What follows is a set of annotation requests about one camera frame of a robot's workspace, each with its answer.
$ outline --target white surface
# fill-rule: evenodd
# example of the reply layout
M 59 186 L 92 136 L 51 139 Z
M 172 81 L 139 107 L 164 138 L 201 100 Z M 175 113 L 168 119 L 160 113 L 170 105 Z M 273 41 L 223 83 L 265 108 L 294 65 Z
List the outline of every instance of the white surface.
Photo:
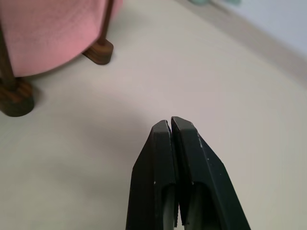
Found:
M 125 229 L 133 164 L 173 115 L 224 162 L 253 230 L 306 229 L 304 85 L 173 1 L 126 1 L 109 40 L 109 65 L 34 77 L 35 110 L 0 114 L 0 229 Z
M 307 57 L 306 0 L 242 0 L 230 8 Z

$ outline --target wooden foot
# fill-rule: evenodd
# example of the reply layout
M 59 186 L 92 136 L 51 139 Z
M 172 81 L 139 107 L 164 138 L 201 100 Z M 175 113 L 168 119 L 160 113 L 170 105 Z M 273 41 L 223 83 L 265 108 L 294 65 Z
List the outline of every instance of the wooden foot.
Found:
M 32 86 L 22 78 L 16 79 L 16 90 L 7 90 L 0 82 L 0 110 L 7 116 L 18 117 L 34 108 Z
M 94 43 L 83 53 L 83 55 L 97 65 L 106 65 L 111 60 L 113 49 L 113 44 L 108 40 L 105 40 L 103 45 L 99 44 L 98 42 Z

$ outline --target pink fabric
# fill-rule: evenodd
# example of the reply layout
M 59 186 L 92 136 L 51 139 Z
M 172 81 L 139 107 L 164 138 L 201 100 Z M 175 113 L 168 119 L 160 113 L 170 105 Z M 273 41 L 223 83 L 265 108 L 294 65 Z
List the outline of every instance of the pink fabric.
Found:
M 113 15 L 123 0 L 115 0 Z M 14 74 L 53 69 L 98 37 L 106 0 L 0 0 L 0 21 Z

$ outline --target wooden stand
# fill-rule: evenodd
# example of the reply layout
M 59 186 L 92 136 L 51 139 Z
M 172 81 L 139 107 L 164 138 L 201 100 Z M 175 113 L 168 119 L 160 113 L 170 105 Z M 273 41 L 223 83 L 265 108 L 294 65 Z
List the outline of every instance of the wooden stand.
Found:
M 15 78 L 0 24 L 0 110 L 7 116 L 23 116 L 34 108 L 32 86 Z
M 106 39 L 107 30 L 109 28 L 114 0 L 108 0 L 106 6 L 105 17 L 102 22 L 101 35 L 98 40 L 88 48 L 83 55 L 89 58 L 97 65 L 106 65 L 110 62 L 113 54 L 113 45 Z

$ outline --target white wall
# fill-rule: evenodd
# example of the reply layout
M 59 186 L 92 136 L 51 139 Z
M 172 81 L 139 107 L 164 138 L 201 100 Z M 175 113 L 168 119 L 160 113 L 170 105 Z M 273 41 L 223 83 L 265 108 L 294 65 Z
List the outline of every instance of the white wall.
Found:
M 242 0 L 230 7 L 307 57 L 307 0 Z

